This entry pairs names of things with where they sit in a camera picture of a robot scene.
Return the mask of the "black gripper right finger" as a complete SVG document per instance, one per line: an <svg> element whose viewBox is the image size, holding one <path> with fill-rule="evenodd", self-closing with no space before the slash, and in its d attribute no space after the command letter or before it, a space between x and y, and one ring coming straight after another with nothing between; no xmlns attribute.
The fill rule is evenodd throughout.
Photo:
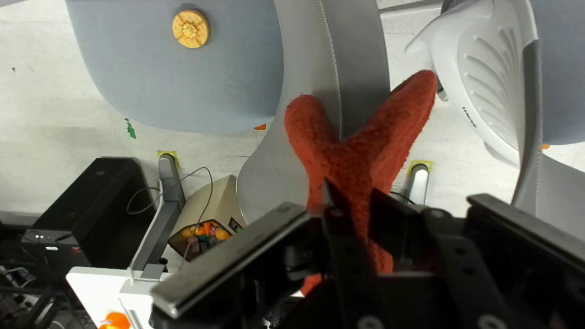
<svg viewBox="0 0 585 329"><path fill-rule="evenodd" d="M418 208L372 190L367 237L392 257L379 281L390 329L460 329Z"/></svg>

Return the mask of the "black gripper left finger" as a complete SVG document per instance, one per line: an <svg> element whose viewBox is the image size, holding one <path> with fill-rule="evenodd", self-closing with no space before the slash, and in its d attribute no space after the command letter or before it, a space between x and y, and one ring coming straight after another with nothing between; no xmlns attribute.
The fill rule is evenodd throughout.
<svg viewBox="0 0 585 329"><path fill-rule="evenodd" d="M381 329L374 277L361 239L354 232L348 204L328 180L323 182L323 232L330 257L343 329Z"/></svg>

